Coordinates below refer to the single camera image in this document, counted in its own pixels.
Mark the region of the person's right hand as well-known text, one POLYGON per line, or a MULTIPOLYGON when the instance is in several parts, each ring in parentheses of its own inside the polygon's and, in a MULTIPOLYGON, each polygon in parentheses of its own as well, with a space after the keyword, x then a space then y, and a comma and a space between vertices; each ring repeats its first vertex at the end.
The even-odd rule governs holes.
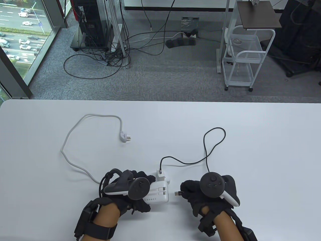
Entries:
POLYGON ((220 197, 206 196, 201 191, 200 182, 197 180, 186 180, 181 183, 180 191, 182 192, 181 196, 190 203, 193 215, 195 217, 202 216, 198 229, 209 237, 213 236, 217 230, 213 228, 214 219, 221 212, 231 210, 233 206, 220 197))

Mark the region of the person's left hand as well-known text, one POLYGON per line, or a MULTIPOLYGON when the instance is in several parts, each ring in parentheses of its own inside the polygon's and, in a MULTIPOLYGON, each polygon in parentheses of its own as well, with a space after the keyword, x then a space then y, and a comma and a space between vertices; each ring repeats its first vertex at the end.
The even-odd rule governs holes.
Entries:
POLYGON ((141 190, 140 184, 147 184, 149 187, 150 184, 156 181, 156 178, 153 175, 146 175, 143 171, 137 172, 135 170, 129 171, 125 170, 121 172, 118 169, 113 169, 108 172, 105 177, 101 180, 100 183, 100 197, 107 197, 115 203, 123 215, 127 210, 133 209, 133 211, 139 212, 149 212, 150 205, 148 205, 143 199, 131 199, 127 194, 123 195, 110 195, 104 192, 106 186, 113 187, 113 191, 124 191, 129 190, 130 196, 138 193, 133 189, 137 187, 139 191, 141 190))

